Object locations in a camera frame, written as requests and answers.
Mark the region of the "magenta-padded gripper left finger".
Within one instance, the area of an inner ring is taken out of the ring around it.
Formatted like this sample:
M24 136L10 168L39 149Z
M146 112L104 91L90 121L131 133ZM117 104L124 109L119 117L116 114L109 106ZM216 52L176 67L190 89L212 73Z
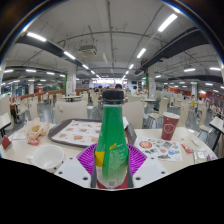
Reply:
M68 158L56 171L56 175L84 188L95 188L97 182L93 144L74 158Z

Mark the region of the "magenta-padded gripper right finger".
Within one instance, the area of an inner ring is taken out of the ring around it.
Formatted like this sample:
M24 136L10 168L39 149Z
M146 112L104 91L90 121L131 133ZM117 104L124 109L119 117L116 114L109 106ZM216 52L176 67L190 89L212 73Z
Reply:
M127 183L129 188L140 188L168 175L168 171L154 157L148 157L135 146L129 149Z

